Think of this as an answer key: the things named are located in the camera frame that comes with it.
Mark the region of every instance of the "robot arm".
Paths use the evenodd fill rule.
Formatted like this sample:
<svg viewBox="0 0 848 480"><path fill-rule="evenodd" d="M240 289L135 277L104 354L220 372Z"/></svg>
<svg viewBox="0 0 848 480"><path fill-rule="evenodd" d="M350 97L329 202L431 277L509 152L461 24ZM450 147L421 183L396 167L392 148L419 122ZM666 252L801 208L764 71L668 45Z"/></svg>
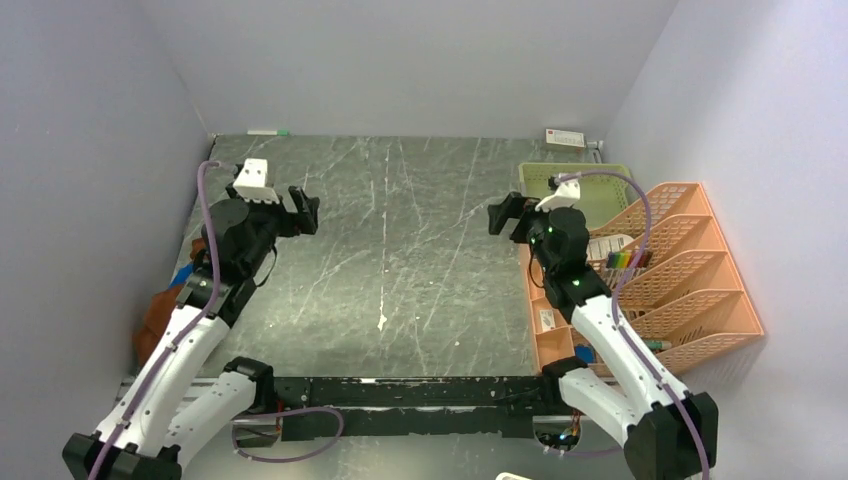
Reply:
<svg viewBox="0 0 848 480"><path fill-rule="evenodd" d="M65 445L62 457L73 478L89 477L105 439L115 432L98 479L178 479L198 450L236 415L277 411L273 369L237 358L226 366L212 389L175 416L203 362L256 291L253 277L276 239L314 234L318 228L318 199L289 187L297 212L288 212L267 174L265 160L246 160L235 182L227 187L230 198L210 208L221 274L215 304L179 345L171 341L212 295L212 266L199 255L201 263L180 292L163 339L130 390L94 434L74 434ZM207 244L208 234L204 226ZM146 389L144 382L149 382ZM129 399L139 391L144 393L138 407L125 418Z"/></svg>
<svg viewBox="0 0 848 480"><path fill-rule="evenodd" d="M579 189L573 184L560 185L542 201L512 192L500 204L489 206L489 233L498 235L507 219L518 219L510 239L529 245L544 273L545 297L591 342L623 394L576 357L546 365L542 373L562 402L588 415L623 447L637 479L694 475L701 464L671 394L682 399L693 419L710 466L715 464L718 408L708 394L691 394L666 371L620 311L615 322L611 292L587 264L589 231L583 214L571 208L575 197L579 198ZM660 380L646 363L660 372Z"/></svg>

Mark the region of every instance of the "black metal bar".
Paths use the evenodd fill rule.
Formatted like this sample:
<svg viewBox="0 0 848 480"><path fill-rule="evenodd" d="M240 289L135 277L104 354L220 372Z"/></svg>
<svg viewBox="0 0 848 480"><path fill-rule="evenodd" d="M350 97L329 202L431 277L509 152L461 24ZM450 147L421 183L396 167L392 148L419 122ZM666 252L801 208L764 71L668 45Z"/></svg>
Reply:
<svg viewBox="0 0 848 480"><path fill-rule="evenodd" d="M533 438L533 416L570 415L551 401L544 377L277 377L285 408L330 406L345 419L344 436L500 433ZM330 415L288 417L282 440L333 436Z"/></svg>

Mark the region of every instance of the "marble table surface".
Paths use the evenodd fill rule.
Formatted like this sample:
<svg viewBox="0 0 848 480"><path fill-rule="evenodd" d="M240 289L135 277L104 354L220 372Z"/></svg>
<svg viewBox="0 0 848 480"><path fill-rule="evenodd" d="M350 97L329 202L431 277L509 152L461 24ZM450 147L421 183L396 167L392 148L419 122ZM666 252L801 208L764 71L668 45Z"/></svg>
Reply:
<svg viewBox="0 0 848 480"><path fill-rule="evenodd" d="M220 136L213 160L264 158L278 191L321 198L315 236L281 239L279 258L200 376L245 355L280 376L530 375L532 346L516 247L487 232L486 206L517 190L522 162L580 162L540 141L478 138ZM231 181L208 175L210 201ZM200 235L195 205L178 266ZM263 276L270 261L260 269ZM578 450L609 448L587 422ZM282 443L291 456L320 442ZM543 455L533 440L499 435L343 438L292 465L245 462L222 432L185 478L494 480L632 478L621 454Z"/></svg>

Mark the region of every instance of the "white wall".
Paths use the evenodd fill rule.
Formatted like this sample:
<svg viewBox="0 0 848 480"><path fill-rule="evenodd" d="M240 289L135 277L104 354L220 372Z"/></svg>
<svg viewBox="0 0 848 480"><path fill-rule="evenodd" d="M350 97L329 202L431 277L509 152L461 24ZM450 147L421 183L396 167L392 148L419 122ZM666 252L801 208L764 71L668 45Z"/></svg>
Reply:
<svg viewBox="0 0 848 480"><path fill-rule="evenodd" d="M677 0L142 0L210 131L599 138Z"/></svg>
<svg viewBox="0 0 848 480"><path fill-rule="evenodd" d="M167 286L208 149L132 2L0 1L0 465L67 478Z"/></svg>
<svg viewBox="0 0 848 480"><path fill-rule="evenodd" d="M848 471L846 25L839 0L681 0L607 136L646 187L705 183L767 329L690 378L719 478Z"/></svg>

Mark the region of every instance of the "green basket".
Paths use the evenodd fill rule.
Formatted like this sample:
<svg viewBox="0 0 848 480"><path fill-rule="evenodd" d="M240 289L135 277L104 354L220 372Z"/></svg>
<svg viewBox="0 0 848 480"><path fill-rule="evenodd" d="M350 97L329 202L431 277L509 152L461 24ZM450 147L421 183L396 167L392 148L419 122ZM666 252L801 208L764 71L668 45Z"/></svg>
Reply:
<svg viewBox="0 0 848 480"><path fill-rule="evenodd" d="M548 179L558 173L575 173L583 170L612 170L630 176L624 165L596 163L522 163L518 166L521 193L528 197L544 198L551 194ZM630 205L627 183L606 175L592 175L580 179L580 201L574 207L586 215L586 226L599 228Z"/></svg>

